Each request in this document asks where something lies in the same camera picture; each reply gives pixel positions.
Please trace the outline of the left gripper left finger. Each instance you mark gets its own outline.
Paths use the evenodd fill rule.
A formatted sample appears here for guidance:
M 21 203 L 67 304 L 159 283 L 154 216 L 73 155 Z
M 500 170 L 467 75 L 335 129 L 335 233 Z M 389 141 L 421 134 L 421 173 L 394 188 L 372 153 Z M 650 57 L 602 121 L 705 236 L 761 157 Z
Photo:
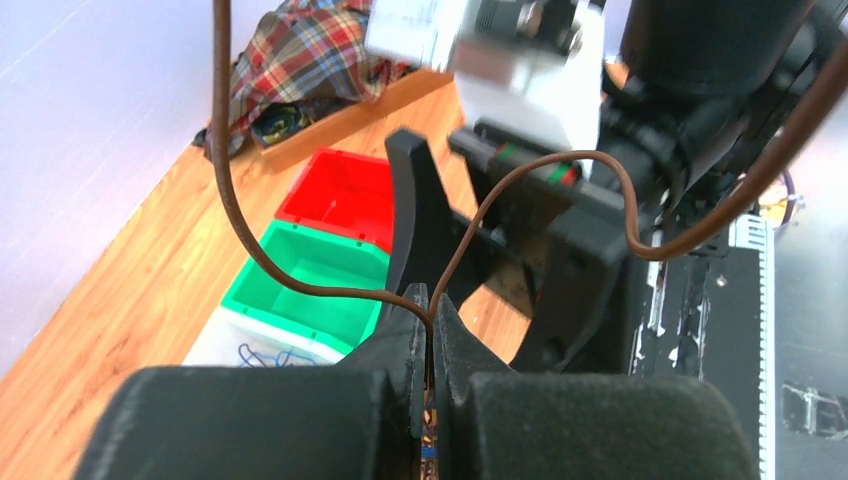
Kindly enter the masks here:
M 382 307 L 375 331 L 336 367 L 366 380 L 354 406 L 365 418 L 365 479 L 418 479 L 426 399 L 426 331 L 415 314 Z

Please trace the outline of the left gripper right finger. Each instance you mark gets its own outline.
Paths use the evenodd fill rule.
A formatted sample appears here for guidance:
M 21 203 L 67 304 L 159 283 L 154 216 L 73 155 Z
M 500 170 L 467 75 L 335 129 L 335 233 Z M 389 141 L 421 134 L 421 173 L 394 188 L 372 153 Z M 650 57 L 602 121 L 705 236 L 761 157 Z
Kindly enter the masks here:
M 438 302 L 433 327 L 438 472 L 442 479 L 480 479 L 482 453 L 472 377 L 511 368 L 467 329 L 446 295 Z

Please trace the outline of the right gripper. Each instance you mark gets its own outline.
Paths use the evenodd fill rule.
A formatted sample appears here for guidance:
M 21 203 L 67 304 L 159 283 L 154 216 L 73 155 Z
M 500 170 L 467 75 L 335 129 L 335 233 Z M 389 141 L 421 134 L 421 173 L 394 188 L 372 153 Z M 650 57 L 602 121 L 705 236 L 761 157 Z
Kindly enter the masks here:
M 395 209 L 388 289 L 432 292 L 457 249 L 444 292 L 456 307 L 487 289 L 529 320 L 513 370 L 626 374 L 648 270 L 632 245 L 648 241 L 656 204 L 641 205 L 627 170 L 604 152 L 540 156 L 466 132 L 450 145 L 484 186 L 471 220 L 451 207 L 424 136 L 401 128 L 385 140 Z

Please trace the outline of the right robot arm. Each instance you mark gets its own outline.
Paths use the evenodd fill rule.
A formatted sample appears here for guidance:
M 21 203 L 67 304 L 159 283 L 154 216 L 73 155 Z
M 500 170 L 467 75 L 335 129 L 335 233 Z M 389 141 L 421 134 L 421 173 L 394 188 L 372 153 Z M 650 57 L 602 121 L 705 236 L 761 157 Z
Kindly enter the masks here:
M 666 267 L 702 268 L 729 201 L 788 163 L 769 149 L 847 43 L 815 1 L 634 1 L 617 85 L 601 1 L 378 1 L 367 47 L 453 76 L 448 143 L 478 214 L 453 212 L 427 142 L 386 142 L 395 192 L 387 286 L 463 302 L 485 285 L 527 315 L 519 371 L 645 375 L 702 364 L 700 316 L 664 320 Z

